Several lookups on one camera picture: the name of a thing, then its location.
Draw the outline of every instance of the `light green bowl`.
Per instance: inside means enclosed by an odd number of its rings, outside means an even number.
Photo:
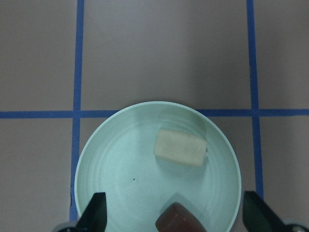
[[[203,166],[155,157],[160,128],[206,139]],[[106,192],[106,232],[156,232],[156,219],[173,202],[186,207],[208,232],[228,232],[239,209],[241,177],[232,146],[207,117],[180,104],[151,101],[117,112],[89,138],[75,175],[79,215],[95,192]]]

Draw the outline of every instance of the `blue tape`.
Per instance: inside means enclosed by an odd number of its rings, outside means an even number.
[[[260,116],[308,116],[309,109],[260,109]]]
[[[72,118],[73,111],[7,111],[0,118]]]
[[[81,92],[82,92],[82,62],[83,62],[83,33],[84,33],[84,0],[77,1],[76,41],[75,41],[75,70],[73,95],[73,124],[72,124],[72,155],[71,155],[71,205],[70,221],[77,220],[77,208],[74,195],[75,172],[79,159],[79,135],[81,123]]]
[[[251,108],[259,108],[253,0],[247,0]]]
[[[207,117],[281,117],[309,116],[309,109],[197,109]],[[0,119],[13,118],[94,118],[110,117],[118,110],[83,110],[83,111],[0,111]]]
[[[110,117],[117,112],[118,110],[83,110],[81,111],[81,117]]]
[[[256,192],[263,199],[264,189],[263,189],[261,134],[260,134],[260,118],[259,118],[260,111],[259,111],[259,98],[258,98],[253,0],[247,0],[247,25],[248,25],[248,44],[249,44],[251,108],[255,110],[255,112],[258,112],[258,116],[252,116],[255,188]]]
[[[212,110],[212,109],[208,109],[208,110],[204,110],[204,109],[199,109],[197,110],[199,111],[201,114],[203,114],[204,116],[207,117],[211,117],[211,116],[220,116],[220,117],[251,117],[252,116],[252,110],[248,109],[220,109],[220,110]]]
[[[255,173],[255,189],[257,194],[263,199],[263,164],[261,151],[261,134],[260,134],[260,118],[252,117],[253,130],[253,153],[254,153],[254,173]]]
[[[81,110],[84,0],[77,1],[73,110]]]

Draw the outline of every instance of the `soap bar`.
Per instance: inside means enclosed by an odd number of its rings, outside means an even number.
[[[160,129],[154,146],[154,154],[158,157],[179,164],[201,166],[207,142],[193,134]]]
[[[178,202],[160,215],[155,226],[159,232],[207,232],[198,219]]]

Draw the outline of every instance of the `dark red block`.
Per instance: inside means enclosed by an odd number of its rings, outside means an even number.
[[[160,215],[155,226],[160,232],[207,232],[198,219],[178,202]]]

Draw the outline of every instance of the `gray floor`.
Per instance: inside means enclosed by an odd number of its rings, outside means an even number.
[[[75,0],[0,2],[0,111],[72,110]],[[309,2],[255,1],[261,109],[309,108]],[[250,109],[245,1],[86,1],[82,110]],[[210,117],[255,189],[252,120]],[[82,118],[80,150],[104,118]],[[309,117],[262,117],[265,201],[309,222]],[[69,220],[72,119],[0,119],[0,231]],[[233,232],[245,232],[241,211]]]

